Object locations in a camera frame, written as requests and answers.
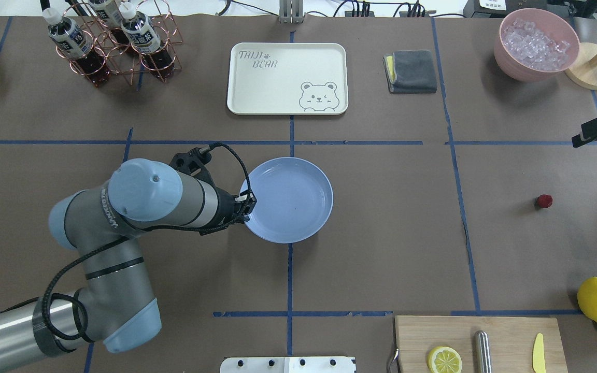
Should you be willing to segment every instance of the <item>white bracket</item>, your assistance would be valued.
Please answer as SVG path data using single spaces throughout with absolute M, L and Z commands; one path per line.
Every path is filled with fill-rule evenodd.
M 280 0 L 280 23 L 303 23 L 303 0 Z
M 226 358 L 220 373 L 356 373 L 356 359 L 347 356 Z

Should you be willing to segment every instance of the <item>blue plate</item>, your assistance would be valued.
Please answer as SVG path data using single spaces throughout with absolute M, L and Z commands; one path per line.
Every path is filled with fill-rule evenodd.
M 291 156 L 275 158 L 249 176 L 258 203 L 246 226 L 260 238 L 298 242 L 317 233 L 329 219 L 333 188 L 313 163 Z M 244 180 L 241 191 L 246 189 Z

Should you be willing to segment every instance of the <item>brown liquid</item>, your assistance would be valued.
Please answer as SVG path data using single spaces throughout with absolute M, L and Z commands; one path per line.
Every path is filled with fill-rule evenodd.
M 150 55 L 145 55 L 144 64 L 149 72 L 160 80 L 166 80 L 174 73 L 174 62 L 167 48 Z
M 75 60 L 85 73 L 86 78 L 96 87 L 109 79 L 109 67 L 104 61 L 105 59 L 93 49 L 81 59 Z
M 125 50 L 126 53 L 131 56 L 137 56 L 137 52 L 131 47 L 131 41 L 128 40 L 128 36 L 120 28 L 112 28 L 109 33 L 112 34 L 114 41 L 120 44 L 119 49 Z

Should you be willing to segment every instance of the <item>lemon slice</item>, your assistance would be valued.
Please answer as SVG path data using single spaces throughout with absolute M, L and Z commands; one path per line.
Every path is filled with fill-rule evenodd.
M 451 347 L 434 347 L 427 356 L 427 366 L 432 373 L 460 373 L 462 359 Z

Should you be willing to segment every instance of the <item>bottle label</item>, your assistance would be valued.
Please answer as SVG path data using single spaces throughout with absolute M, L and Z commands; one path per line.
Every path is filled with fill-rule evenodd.
M 103 20 L 108 28 L 120 28 L 123 17 L 115 0 L 107 0 L 102 4 L 90 3 L 98 17 Z
M 506 10 L 505 0 L 479 0 L 478 3 L 483 8 L 494 10 Z
M 161 48 L 161 38 L 154 31 L 151 20 L 147 17 L 147 22 L 137 31 L 126 30 L 130 36 L 131 42 L 141 53 L 154 53 Z
M 64 56 L 72 60 L 84 57 L 92 47 L 92 41 L 84 37 L 81 28 L 74 21 L 71 21 L 68 33 L 50 35 L 50 38 L 59 46 Z

